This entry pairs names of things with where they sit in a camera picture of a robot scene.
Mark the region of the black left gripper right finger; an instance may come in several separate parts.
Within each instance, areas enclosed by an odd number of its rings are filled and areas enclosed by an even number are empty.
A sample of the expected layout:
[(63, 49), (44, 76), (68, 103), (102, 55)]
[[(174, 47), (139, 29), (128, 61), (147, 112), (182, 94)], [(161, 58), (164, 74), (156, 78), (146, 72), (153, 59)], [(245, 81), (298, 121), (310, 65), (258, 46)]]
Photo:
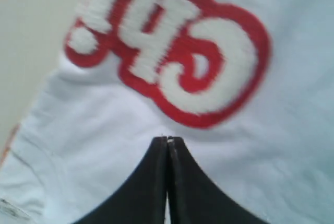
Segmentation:
[(168, 137), (167, 194), (171, 223), (263, 224), (223, 193), (203, 172), (180, 137)]

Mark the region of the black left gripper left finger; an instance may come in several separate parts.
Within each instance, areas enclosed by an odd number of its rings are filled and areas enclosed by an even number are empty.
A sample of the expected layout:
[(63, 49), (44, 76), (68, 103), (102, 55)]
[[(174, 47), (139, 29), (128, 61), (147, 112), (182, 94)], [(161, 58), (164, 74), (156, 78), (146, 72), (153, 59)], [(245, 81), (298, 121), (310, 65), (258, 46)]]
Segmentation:
[(167, 138), (155, 137), (139, 165), (119, 189), (76, 223), (164, 223), (167, 154)]

